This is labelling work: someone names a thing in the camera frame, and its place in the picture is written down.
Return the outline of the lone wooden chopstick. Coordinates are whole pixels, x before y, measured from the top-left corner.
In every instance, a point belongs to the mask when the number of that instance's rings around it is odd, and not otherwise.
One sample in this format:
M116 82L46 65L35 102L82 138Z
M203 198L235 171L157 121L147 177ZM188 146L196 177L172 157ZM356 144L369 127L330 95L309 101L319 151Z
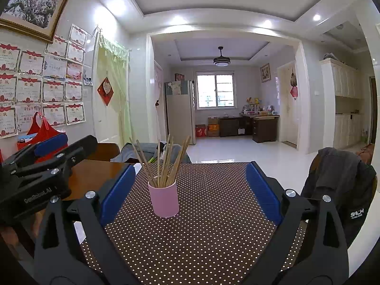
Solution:
M136 156L137 156L137 158L138 158L138 160L139 160L139 162L140 162L140 164L141 164L141 166L143 168L143 171L145 172L145 174L146 174L146 176L148 178L149 184L151 185L151 181L149 179L149 175L147 173L147 169L144 166L144 161L142 159L141 153L140 153L140 151L137 150L137 148L136 148L137 145L135 145L135 143L133 142L133 140L131 138L129 140L131 141L131 145L133 147L133 150L134 150L134 152L135 152L135 154L136 154Z

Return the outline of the green curtain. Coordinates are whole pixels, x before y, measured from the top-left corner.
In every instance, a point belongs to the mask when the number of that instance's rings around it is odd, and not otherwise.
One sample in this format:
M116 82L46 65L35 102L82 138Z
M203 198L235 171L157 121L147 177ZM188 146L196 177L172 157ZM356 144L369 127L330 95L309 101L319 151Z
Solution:
M116 143L122 148L132 136L128 93L129 51L100 33L93 66L93 118L96 137L100 143ZM108 106L97 92L105 77L108 77L114 92Z

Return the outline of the red diamond door decoration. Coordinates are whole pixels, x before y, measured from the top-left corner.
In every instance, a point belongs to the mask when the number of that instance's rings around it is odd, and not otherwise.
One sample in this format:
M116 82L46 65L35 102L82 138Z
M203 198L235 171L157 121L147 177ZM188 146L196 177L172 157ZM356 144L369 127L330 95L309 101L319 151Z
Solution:
M108 77L104 78L104 80L98 87L97 92L99 96L101 97L102 101L104 102L104 104L108 106L114 94L113 88L111 86L111 83Z

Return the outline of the dark jacket on chair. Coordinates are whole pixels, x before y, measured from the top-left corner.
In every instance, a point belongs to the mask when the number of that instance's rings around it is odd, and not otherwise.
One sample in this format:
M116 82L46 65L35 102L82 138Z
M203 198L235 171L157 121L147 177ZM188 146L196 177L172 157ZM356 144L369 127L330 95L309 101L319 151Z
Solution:
M371 165L352 152L326 147L313 159L301 196L330 196L350 246L365 222L376 188L377 174Z

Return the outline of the brown polka dot mat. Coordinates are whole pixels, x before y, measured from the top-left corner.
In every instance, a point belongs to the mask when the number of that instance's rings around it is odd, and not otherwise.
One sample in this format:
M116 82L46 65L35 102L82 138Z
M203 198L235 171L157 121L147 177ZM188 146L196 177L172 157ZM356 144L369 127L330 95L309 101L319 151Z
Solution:
M238 284L276 230L245 177L245 163L181 165L179 213L153 212L146 175L106 232L143 284Z

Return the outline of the pink cylindrical cup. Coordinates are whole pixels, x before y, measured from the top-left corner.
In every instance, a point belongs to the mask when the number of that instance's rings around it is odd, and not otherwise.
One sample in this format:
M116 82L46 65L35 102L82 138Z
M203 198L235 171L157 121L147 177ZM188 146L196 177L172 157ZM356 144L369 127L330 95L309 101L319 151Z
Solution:
M164 188L152 187L148 184L149 195L154 213L161 218L172 218L179 213L176 181Z

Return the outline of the grey jacket on chair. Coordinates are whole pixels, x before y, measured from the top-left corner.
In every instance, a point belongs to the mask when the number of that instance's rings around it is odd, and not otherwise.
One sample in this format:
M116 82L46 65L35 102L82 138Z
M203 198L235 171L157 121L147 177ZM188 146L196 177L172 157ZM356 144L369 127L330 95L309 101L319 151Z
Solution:
M149 161L151 158L157 158L157 143L140 143L142 148L142 152L146 157L146 160ZM181 146L178 144L173 145L173 150L170 158L170 163L174 163L177 157L177 154L180 152ZM138 163L139 160L136 156L135 150L133 149L133 145L131 143L127 143L124 145L122 150L119 152L117 156L110 159L111 162L117 163Z

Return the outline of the dark wooden desk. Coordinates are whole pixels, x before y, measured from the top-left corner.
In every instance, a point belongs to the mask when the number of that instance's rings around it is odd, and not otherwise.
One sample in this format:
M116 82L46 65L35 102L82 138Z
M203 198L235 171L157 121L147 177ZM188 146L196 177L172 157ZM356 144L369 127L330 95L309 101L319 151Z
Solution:
M241 114L234 117L221 117L220 137L251 136L256 143L275 142L278 138L278 115L254 116Z

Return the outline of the beige refrigerator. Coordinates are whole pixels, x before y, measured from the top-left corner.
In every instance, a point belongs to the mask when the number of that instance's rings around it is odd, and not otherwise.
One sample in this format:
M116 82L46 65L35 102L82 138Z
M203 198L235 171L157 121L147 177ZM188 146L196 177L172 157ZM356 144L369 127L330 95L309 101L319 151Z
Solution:
M168 133L177 144L189 136L190 145L196 144L195 97L193 81L165 83Z

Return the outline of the framed blossom painting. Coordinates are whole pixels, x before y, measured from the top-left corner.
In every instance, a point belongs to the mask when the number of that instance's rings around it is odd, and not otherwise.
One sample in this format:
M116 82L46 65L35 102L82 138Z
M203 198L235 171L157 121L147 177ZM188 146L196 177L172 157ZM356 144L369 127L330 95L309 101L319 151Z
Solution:
M1 12L1 28L52 43L67 2L9 0Z

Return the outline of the hanging red ornament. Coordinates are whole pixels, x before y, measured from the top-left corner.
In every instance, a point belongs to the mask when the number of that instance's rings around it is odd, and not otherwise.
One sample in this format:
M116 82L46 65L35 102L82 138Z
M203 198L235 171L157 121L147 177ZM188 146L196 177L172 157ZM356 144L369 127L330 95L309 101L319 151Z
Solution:
M290 95L292 96L292 98L294 100L297 100L297 98L298 98L298 81L297 81L297 77L296 77L294 70L291 71L290 86L291 86Z

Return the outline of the orange cardboard box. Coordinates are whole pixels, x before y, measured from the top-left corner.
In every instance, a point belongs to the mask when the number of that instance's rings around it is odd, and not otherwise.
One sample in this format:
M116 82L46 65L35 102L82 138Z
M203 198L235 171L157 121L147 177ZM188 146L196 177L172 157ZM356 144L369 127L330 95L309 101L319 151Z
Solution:
M220 136L220 125L218 117L209 117L207 119L207 136L218 137Z

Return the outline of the window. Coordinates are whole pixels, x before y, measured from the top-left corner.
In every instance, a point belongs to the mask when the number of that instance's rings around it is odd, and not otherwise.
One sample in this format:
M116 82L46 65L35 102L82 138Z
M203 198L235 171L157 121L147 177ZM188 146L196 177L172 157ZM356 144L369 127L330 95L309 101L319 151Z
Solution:
M197 109L236 107L234 73L197 72Z

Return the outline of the brown door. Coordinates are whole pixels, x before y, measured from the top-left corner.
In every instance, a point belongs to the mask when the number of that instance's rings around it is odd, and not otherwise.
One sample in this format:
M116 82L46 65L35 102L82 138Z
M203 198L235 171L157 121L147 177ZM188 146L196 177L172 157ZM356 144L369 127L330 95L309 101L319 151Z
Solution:
M371 92L371 128L370 128L370 143L375 144L377 136L377 86L374 76L370 77L370 92Z

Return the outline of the ceiling fan lamp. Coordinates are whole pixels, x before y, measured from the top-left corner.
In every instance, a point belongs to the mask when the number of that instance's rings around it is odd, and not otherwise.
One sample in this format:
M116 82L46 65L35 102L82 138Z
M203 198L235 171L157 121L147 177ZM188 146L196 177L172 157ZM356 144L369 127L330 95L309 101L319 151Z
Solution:
M215 57L213 59L213 63L215 66L218 66L218 67L226 67L226 66L229 66L230 63L231 63L231 59L229 57L224 57L223 54L222 54L222 50L223 50L223 46L219 46L218 47L219 51L220 51L220 56L219 57Z

